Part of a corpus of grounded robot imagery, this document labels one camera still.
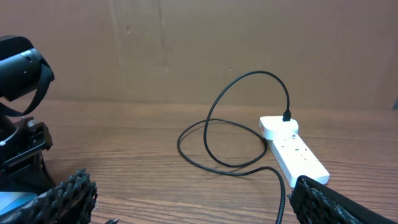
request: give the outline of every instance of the cardboard wall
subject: cardboard wall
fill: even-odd
[[[251,70],[280,77],[292,106],[391,109],[396,0],[3,0],[0,35],[29,38],[52,66],[47,98],[212,103]],[[284,105],[247,77],[223,103]]]

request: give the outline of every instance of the table surface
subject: table surface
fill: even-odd
[[[27,103],[21,101],[17,106]],[[86,167],[98,185],[93,223],[274,223],[279,206],[277,177],[262,171],[244,178],[216,175],[185,161],[177,152],[180,133],[206,118],[209,105],[148,105],[44,101],[33,113],[44,121],[54,146],[44,152],[56,183]],[[218,106],[224,118],[258,130],[260,116],[283,108]],[[292,108],[299,134],[329,171],[328,186],[398,222],[398,111]],[[209,127],[216,157],[246,162],[263,147],[255,135],[227,124]],[[203,128],[189,134],[182,149],[197,162],[212,161]],[[271,150],[244,170],[277,165]],[[285,182],[287,193],[291,188]],[[287,202],[283,223],[298,223]]]

